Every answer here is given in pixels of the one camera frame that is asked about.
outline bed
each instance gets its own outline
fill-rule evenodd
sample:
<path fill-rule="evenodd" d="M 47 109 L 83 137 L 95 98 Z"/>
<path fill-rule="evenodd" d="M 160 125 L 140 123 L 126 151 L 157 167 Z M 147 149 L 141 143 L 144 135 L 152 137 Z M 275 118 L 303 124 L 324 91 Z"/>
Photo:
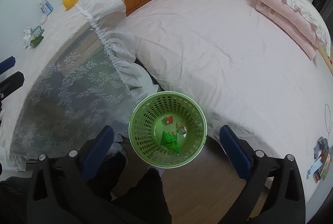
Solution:
<path fill-rule="evenodd" d="M 228 124 L 254 150 L 293 154 L 305 199 L 318 184 L 307 171 L 320 137 L 332 140 L 333 76 L 310 61 L 256 0 L 125 0 L 136 57 L 165 90 L 204 111 L 209 135 Z"/>

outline wooden floor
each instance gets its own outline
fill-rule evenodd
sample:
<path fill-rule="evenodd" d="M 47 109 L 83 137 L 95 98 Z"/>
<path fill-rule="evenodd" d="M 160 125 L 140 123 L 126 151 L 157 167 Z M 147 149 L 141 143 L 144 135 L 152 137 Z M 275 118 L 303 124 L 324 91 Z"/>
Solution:
<path fill-rule="evenodd" d="M 129 164 L 113 192 L 119 197 L 136 185 L 147 171 L 147 164 L 122 143 Z M 163 189 L 173 224 L 216 224 L 234 203 L 245 181 L 238 178 L 219 144 L 207 138 L 201 153 L 190 163 L 168 169 L 162 176 Z M 264 190 L 251 217 L 259 214 L 268 194 Z"/>

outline pillow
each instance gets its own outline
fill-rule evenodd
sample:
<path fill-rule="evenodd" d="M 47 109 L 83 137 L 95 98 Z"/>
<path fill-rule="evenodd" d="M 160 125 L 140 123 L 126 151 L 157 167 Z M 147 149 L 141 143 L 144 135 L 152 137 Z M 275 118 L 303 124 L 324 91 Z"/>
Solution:
<path fill-rule="evenodd" d="M 284 0 L 293 10 L 297 10 L 301 15 L 315 27 L 317 38 L 325 44 L 326 53 L 329 56 L 331 50 L 331 37 L 327 26 L 317 11 L 317 9 L 309 2 L 309 0 Z"/>

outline dark clothing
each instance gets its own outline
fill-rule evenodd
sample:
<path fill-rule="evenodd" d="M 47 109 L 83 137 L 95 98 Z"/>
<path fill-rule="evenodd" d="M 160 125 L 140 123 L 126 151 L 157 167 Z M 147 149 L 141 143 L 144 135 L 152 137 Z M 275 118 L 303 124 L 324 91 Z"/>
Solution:
<path fill-rule="evenodd" d="M 111 211 L 117 219 L 110 219 L 116 224 L 171 224 L 171 215 L 163 194 L 162 181 L 155 169 L 142 177 L 135 187 L 111 202 L 110 191 L 119 181 L 119 176 L 126 164 L 126 158 L 118 153 L 104 161 L 96 176 L 87 182 L 91 191 L 98 196 L 103 207 Z M 27 223 L 26 203 L 29 178 L 10 177 L 0 182 L 0 203 L 5 203 L 22 223 Z M 4 208 L 1 213 L 7 215 Z"/>
<path fill-rule="evenodd" d="M 135 187 L 112 203 L 148 224 L 171 224 L 172 222 L 163 194 L 161 177 L 159 172 L 152 168 Z"/>

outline small box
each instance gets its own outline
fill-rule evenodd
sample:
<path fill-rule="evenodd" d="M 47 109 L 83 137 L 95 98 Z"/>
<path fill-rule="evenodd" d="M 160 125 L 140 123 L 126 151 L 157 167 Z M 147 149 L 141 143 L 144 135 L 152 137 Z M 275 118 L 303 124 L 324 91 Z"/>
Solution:
<path fill-rule="evenodd" d="M 38 37 L 43 34 L 44 30 L 41 28 L 41 26 L 37 26 L 35 29 L 32 30 L 31 36 L 32 37 Z"/>
<path fill-rule="evenodd" d="M 47 0 L 42 0 L 39 4 L 44 14 L 47 16 L 52 13 L 53 8 Z"/>

